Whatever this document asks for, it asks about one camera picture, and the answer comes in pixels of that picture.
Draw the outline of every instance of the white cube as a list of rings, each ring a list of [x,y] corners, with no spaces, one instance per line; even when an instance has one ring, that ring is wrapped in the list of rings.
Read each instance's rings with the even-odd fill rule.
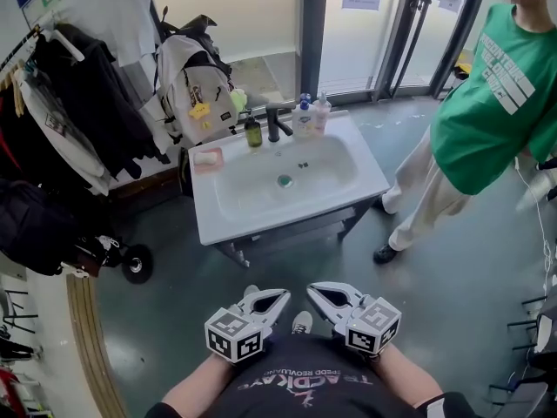
[[[213,353],[234,364],[263,350],[263,326],[249,316],[220,308],[205,323],[205,342]]]
[[[346,323],[346,346],[378,354],[399,331],[401,312],[382,297]]]

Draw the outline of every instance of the sink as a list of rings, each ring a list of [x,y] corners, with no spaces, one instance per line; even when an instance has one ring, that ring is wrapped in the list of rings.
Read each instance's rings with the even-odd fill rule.
[[[220,147],[224,165],[191,179],[203,245],[256,235],[274,227],[308,219],[388,188],[358,127],[347,111],[330,115],[325,136],[267,140],[256,149],[244,134],[190,149]]]

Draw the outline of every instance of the soap dish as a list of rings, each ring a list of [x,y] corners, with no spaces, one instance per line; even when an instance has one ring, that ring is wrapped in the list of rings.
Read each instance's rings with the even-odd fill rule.
[[[215,149],[203,150],[202,152],[198,153],[210,152],[217,153],[217,162],[215,164],[195,164],[192,161],[191,164],[193,165],[193,171],[196,175],[203,175],[204,173],[215,172],[225,164],[225,161],[223,160],[223,150],[220,147],[217,147]]]

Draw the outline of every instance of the drain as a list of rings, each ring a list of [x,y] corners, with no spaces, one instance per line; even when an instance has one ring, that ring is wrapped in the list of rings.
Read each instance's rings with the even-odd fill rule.
[[[277,183],[280,187],[286,189],[294,184],[294,180],[288,175],[279,175],[277,178]]]

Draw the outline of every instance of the door frame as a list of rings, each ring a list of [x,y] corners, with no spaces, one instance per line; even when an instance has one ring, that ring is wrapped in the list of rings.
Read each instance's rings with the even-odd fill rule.
[[[410,37],[416,10],[419,9],[417,2],[427,0],[399,0],[397,12],[390,30],[389,41],[385,54],[381,59],[379,75],[373,89],[352,91],[327,95],[332,105],[347,105],[361,102],[379,102],[383,99],[396,97],[433,96],[437,98],[444,90],[444,85],[456,63],[459,54],[470,34],[475,18],[481,6],[482,0],[464,0],[457,23],[447,43],[445,52],[440,59],[437,70],[433,74],[429,85],[408,86],[396,89],[393,95],[391,88],[399,64],[404,55],[406,43]],[[423,4],[422,11],[427,9],[428,4]],[[311,93],[313,97],[318,96],[319,72],[321,67],[321,51],[323,48],[323,36],[325,28],[326,0],[302,0],[300,2],[300,66],[298,68],[300,92]],[[419,24],[414,31],[413,42],[417,42],[421,31]],[[413,51],[409,50],[405,62],[410,61]]]

